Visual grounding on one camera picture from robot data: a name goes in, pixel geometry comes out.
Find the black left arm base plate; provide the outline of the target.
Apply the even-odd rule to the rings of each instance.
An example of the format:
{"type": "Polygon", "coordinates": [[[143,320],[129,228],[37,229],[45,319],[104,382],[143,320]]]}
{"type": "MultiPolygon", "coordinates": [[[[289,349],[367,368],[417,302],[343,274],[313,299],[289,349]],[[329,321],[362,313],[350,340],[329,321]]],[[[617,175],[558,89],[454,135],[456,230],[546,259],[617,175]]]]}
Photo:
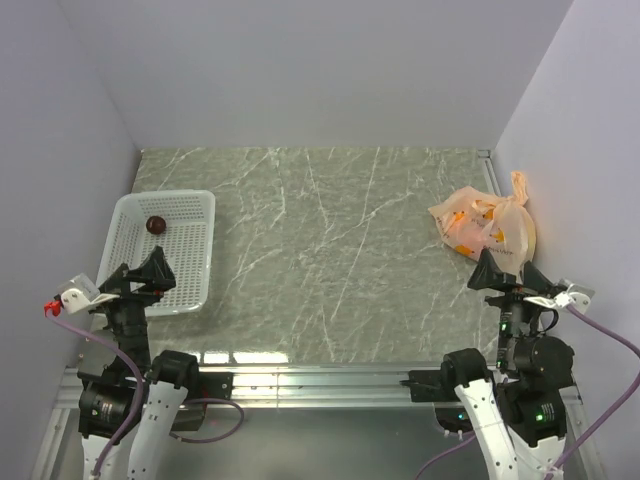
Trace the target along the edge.
{"type": "Polygon", "coordinates": [[[196,386],[189,390],[186,399],[215,398],[230,400],[234,374],[224,372],[201,372],[196,386]]]}

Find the orange banana-print plastic bag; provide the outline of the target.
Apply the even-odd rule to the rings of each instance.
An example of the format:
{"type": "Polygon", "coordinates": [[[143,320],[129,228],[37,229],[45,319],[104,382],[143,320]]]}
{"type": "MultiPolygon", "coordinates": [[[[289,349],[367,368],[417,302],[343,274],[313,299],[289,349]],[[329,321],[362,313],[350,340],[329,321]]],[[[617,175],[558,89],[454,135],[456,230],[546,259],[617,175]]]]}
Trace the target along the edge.
{"type": "Polygon", "coordinates": [[[502,271],[518,275],[534,257],[536,228],[525,208],[528,195],[524,174],[513,171],[511,182],[510,196],[466,186],[430,207],[429,213],[442,241],[454,251],[478,261],[481,251],[488,249],[502,271]]]}

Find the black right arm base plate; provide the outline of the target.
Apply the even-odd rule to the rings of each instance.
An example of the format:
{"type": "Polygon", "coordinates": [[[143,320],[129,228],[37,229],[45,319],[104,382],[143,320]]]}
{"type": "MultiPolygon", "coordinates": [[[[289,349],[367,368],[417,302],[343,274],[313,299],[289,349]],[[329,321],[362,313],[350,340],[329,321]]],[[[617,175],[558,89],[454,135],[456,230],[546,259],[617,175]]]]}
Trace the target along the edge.
{"type": "Polygon", "coordinates": [[[452,400],[440,370],[410,370],[400,385],[409,390],[412,403],[442,403],[452,400]]]}

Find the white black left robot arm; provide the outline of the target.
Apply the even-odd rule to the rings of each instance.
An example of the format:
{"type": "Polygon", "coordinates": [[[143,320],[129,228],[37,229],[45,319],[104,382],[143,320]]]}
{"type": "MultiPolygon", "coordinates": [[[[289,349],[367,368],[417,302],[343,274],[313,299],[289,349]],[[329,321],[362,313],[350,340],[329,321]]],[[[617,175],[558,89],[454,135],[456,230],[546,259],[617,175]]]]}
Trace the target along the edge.
{"type": "Polygon", "coordinates": [[[147,307],[175,288],[176,278],[161,247],[136,268],[121,264],[98,288],[107,300],[90,307],[111,332],[114,359],[78,372],[87,479],[113,479],[119,467],[128,479],[152,479],[159,456],[184,402],[201,390],[194,355],[149,349],[147,307]]]}

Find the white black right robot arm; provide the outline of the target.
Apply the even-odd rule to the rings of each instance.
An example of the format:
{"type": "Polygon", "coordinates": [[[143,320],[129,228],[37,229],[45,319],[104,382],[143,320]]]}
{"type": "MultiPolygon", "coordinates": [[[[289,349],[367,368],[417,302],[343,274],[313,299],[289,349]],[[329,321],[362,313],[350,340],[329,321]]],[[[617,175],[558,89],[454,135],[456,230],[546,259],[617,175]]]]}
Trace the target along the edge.
{"type": "Polygon", "coordinates": [[[489,249],[480,253],[467,285],[497,293],[485,299],[500,311],[496,368],[474,348],[451,352],[441,364],[440,386],[462,403],[490,478],[542,479],[565,446],[561,391],[573,383],[574,351],[539,319],[559,314],[555,298],[567,288],[531,262],[518,275],[507,273],[489,249]]]}

